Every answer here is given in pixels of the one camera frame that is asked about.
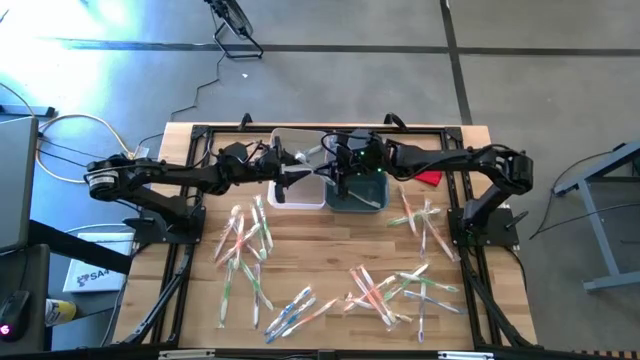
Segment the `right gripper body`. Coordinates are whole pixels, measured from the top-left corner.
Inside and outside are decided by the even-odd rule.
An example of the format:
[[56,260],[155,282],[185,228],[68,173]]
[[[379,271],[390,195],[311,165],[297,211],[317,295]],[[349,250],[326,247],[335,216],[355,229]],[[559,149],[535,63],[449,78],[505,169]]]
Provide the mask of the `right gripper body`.
[[391,160],[391,148],[377,133],[356,129],[339,134],[339,197],[348,195],[347,180],[353,176],[371,173],[397,172]]

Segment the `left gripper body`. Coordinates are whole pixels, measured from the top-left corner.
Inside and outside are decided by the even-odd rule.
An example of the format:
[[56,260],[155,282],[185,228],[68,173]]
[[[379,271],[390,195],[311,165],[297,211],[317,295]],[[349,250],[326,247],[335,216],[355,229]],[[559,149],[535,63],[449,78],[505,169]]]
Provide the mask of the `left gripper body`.
[[247,145],[240,142],[221,148],[214,165],[217,172],[214,194],[225,194],[232,185],[273,181],[276,200],[283,202],[287,180],[282,167],[286,158],[279,138],[274,145],[259,142],[251,154],[248,154]]

